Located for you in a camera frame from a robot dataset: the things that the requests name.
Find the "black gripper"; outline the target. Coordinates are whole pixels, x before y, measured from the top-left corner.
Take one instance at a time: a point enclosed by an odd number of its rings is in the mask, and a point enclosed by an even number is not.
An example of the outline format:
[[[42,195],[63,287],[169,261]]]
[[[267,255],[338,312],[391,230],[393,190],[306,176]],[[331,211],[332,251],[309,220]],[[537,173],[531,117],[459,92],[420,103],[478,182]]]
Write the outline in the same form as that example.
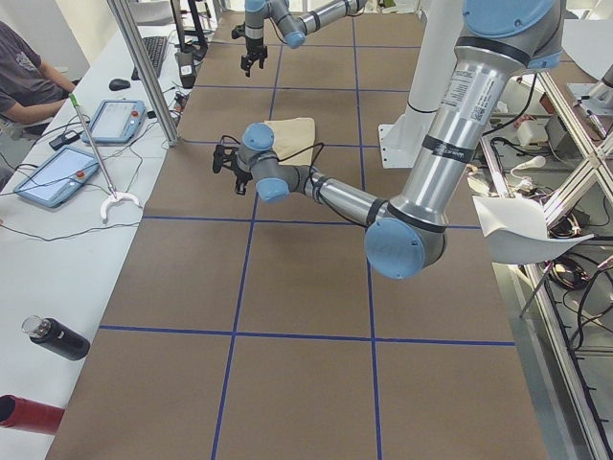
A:
[[[264,68],[268,58],[267,47],[264,45],[263,27],[253,28],[245,23],[238,25],[231,32],[232,39],[245,39],[246,54],[241,57],[240,68],[247,78],[251,77],[251,67],[255,63]]]
[[[217,144],[213,152],[213,173],[220,173],[222,169],[231,171],[235,175],[235,193],[246,194],[246,186],[253,179],[252,174],[241,162],[238,147]]]

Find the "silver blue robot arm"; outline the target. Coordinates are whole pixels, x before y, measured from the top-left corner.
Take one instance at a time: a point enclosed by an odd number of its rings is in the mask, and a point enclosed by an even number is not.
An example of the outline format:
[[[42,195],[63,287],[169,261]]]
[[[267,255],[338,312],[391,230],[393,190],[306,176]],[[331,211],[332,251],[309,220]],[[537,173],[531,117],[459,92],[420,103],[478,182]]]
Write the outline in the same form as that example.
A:
[[[270,19],[283,36],[283,42],[291,49],[302,46],[308,35],[318,32],[330,23],[346,16],[357,15],[366,1],[337,0],[294,16],[288,1],[248,0],[244,2],[244,22],[231,32],[232,39],[245,40],[246,53],[241,56],[240,68],[245,76],[251,76],[255,63],[262,69],[268,58],[264,44],[264,22]]]
[[[445,208],[508,80],[558,64],[564,11],[561,1],[464,2],[449,85],[399,195],[382,199],[313,164],[284,164],[273,149],[273,130],[263,123],[249,126],[238,146],[217,146],[213,169],[232,171],[238,194],[254,183],[268,203],[301,193],[328,206],[365,228],[365,253],[376,271],[412,277],[443,255]]]

